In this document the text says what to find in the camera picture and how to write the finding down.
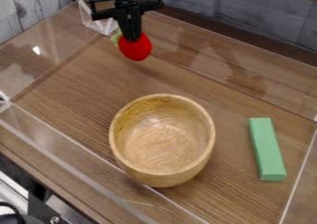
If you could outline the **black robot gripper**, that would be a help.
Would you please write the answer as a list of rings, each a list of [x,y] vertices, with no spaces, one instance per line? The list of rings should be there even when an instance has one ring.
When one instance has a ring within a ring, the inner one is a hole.
[[[114,2],[114,7],[103,10],[97,9],[97,4]],[[130,42],[140,41],[142,37],[142,14],[164,6],[162,0],[89,0],[93,20],[114,18],[118,21],[122,34]]]

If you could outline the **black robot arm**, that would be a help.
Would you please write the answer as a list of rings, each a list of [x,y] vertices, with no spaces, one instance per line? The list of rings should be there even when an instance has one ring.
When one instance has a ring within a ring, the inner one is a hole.
[[[114,1],[114,7],[97,9],[97,3]],[[162,0],[89,0],[93,20],[114,18],[125,38],[136,43],[142,38],[142,15],[164,7]]]

